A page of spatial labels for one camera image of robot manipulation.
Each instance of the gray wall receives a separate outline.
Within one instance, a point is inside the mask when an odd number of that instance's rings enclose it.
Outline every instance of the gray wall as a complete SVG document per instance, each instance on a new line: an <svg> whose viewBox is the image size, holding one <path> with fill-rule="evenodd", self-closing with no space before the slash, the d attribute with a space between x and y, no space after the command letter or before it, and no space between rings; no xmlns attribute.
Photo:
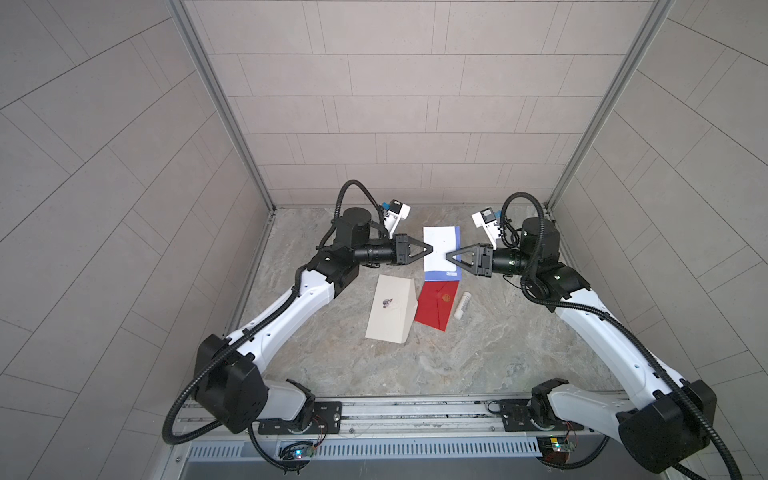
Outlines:
<svg viewBox="0 0 768 480"><path fill-rule="evenodd" d="M554 208L606 305L713 387L716 429L742 473L763 477L766 25L766 2L678 0ZM698 459L726 474L712 447Z"/></svg>
<svg viewBox="0 0 768 480"><path fill-rule="evenodd" d="M266 207L169 17L0 5L0 478L141 478L243 289Z"/></svg>
<svg viewBox="0 0 768 480"><path fill-rule="evenodd" d="M651 2L184 4L291 205L546 200Z"/></svg>

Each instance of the envelope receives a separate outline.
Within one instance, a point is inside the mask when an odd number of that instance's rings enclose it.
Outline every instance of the envelope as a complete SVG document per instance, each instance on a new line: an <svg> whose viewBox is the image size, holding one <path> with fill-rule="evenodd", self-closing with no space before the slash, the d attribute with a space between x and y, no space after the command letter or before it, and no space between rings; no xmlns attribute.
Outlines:
<svg viewBox="0 0 768 480"><path fill-rule="evenodd" d="M414 321L442 330L448 326L458 282L424 282Z"/></svg>

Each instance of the paper sheet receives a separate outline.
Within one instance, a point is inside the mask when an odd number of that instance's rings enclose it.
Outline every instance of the paper sheet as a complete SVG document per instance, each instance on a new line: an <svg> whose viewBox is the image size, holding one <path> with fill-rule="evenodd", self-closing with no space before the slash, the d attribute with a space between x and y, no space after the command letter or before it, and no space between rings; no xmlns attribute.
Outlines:
<svg viewBox="0 0 768 480"><path fill-rule="evenodd" d="M424 257L424 271L455 272L456 265L445 254L456 250L456 227L424 227L424 243L432 245L432 253Z"/></svg>

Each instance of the gray stone surface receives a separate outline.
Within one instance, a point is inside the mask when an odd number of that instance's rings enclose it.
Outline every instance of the gray stone surface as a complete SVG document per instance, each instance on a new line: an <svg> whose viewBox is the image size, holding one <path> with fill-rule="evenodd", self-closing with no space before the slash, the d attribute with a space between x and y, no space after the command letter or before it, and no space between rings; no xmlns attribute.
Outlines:
<svg viewBox="0 0 768 480"><path fill-rule="evenodd" d="M458 225L462 246L487 242L470 218L481 207L414 207L398 233L420 239L423 226ZM519 225L535 211L513 206L508 215ZM277 211L241 324L290 288L296 268L316 252L332 216L329 208ZM414 322L402 345L365 338L378 275L413 278L418 296L423 265L361 267L358 278L286 342L265 376L294 379L318 396L527 392L554 377L590 390L621 387L570 326L497 275L464 272L458 295L469 291L472 300L445 332Z"/></svg>

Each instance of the black mounting plate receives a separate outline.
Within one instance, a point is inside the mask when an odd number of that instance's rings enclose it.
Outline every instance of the black mounting plate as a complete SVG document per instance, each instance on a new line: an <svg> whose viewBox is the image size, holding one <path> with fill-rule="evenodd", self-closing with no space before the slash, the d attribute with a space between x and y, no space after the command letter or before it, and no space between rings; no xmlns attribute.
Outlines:
<svg viewBox="0 0 768 480"><path fill-rule="evenodd" d="M498 401L499 414L502 416L505 432L547 432L541 430L531 421L531 413L528 410L527 399L505 399ZM565 421L562 422L562 428L555 426L554 430L568 430ZM584 426L576 422L571 422L571 430L580 432Z"/></svg>
<svg viewBox="0 0 768 480"><path fill-rule="evenodd" d="M341 429L341 402L315 402L312 416L319 416L323 419L328 426L328 432L330 434L339 433ZM333 417L338 415L338 420L334 420ZM285 420L260 420L259 421L259 435L287 435L293 433L294 435L319 435L320 428L317 422L311 422L310 426L304 432L292 432L288 429L290 422Z"/></svg>

